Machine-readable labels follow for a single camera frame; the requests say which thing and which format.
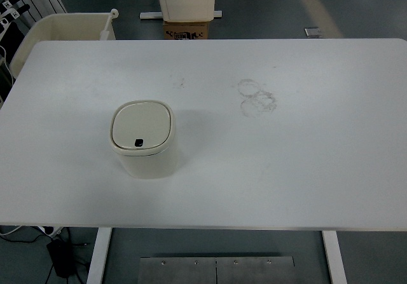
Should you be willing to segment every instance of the cardboard box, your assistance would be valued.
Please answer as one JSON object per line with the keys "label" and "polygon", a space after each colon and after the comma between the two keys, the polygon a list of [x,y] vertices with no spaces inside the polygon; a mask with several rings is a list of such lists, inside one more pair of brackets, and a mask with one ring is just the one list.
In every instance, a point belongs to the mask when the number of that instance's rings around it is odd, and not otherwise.
{"label": "cardboard box", "polygon": [[164,22],[164,39],[208,39],[209,22]]}

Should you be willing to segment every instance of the circular stain mark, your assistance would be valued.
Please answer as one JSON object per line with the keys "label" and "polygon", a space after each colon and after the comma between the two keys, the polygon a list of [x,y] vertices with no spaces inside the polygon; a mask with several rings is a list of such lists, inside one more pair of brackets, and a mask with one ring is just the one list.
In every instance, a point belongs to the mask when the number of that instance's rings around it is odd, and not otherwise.
{"label": "circular stain mark", "polygon": [[252,79],[241,80],[238,91],[245,98],[240,109],[246,117],[257,118],[265,112],[273,112],[277,107],[273,94],[263,90],[259,83]]}
{"label": "circular stain mark", "polygon": [[252,79],[243,79],[237,85],[237,90],[244,98],[251,98],[260,92],[261,87],[259,83]]}

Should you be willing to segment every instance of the metal plate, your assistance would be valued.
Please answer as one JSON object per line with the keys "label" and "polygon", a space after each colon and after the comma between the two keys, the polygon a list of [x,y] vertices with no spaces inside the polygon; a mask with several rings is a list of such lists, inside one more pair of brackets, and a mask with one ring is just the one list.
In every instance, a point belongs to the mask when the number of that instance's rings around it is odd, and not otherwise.
{"label": "metal plate", "polygon": [[304,28],[307,38],[321,38],[322,31],[320,28]]}
{"label": "metal plate", "polygon": [[299,283],[294,270],[293,257],[217,258],[218,284]]}
{"label": "metal plate", "polygon": [[139,284],[216,284],[214,257],[150,257],[140,259]]}
{"label": "metal plate", "polygon": [[141,258],[139,284],[298,283],[293,257]]}

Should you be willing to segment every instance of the table top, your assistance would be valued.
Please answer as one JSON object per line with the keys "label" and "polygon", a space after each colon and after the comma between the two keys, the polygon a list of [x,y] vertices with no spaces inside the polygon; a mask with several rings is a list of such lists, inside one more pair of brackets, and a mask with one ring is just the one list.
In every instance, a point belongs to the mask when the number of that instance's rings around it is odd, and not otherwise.
{"label": "table top", "polygon": [[[0,224],[405,231],[406,97],[400,39],[41,42],[0,110]],[[167,178],[109,145],[145,99]]]}

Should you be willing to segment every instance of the concrete floor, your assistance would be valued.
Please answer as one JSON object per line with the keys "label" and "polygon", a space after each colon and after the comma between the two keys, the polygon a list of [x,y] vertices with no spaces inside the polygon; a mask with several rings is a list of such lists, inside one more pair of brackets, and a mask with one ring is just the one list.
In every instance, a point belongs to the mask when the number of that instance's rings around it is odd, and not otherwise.
{"label": "concrete floor", "polygon": [[[162,21],[140,21],[139,13],[160,11],[158,0],[62,0],[68,12],[108,12],[117,39],[163,39]],[[216,0],[223,17],[210,23],[210,39],[305,39],[305,27],[320,27],[326,38],[407,39],[407,0]],[[73,228],[76,242],[94,242],[95,228]],[[10,239],[30,240],[23,228]],[[339,232],[348,283],[407,283],[406,233]],[[0,240],[0,283],[45,283],[51,266],[45,245]],[[89,261],[93,244],[76,249]],[[297,259],[300,283],[329,283],[321,234],[292,231],[199,231],[115,229],[104,283],[137,283],[139,257],[188,254],[275,254]],[[86,271],[78,266],[80,276]],[[49,283],[65,283],[55,273]],[[69,283],[79,283],[75,277]]]}

